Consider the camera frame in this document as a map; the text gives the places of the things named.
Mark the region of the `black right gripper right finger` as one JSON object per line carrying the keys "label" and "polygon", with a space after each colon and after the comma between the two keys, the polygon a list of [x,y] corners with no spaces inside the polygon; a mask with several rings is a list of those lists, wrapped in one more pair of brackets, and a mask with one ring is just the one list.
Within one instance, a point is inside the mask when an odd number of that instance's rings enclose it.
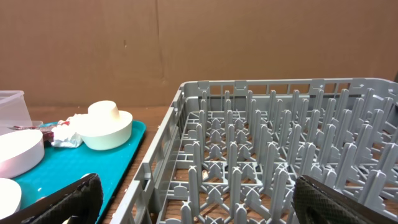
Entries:
{"label": "black right gripper right finger", "polygon": [[397,224],[307,175],[296,180],[292,205],[300,224]]}

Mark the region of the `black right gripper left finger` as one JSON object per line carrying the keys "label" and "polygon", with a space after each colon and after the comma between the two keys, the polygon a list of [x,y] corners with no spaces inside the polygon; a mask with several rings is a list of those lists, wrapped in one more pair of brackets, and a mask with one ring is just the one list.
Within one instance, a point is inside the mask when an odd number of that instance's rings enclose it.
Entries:
{"label": "black right gripper left finger", "polygon": [[96,223],[103,204],[103,188],[92,173],[3,218],[1,224]]}

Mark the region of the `pink plate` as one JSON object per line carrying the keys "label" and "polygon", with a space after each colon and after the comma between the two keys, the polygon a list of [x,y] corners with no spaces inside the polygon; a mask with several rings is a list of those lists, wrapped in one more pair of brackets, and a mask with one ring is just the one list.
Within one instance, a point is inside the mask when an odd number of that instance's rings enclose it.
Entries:
{"label": "pink plate", "polygon": [[21,206],[22,190],[16,181],[1,178],[0,197],[1,219],[19,211]]}

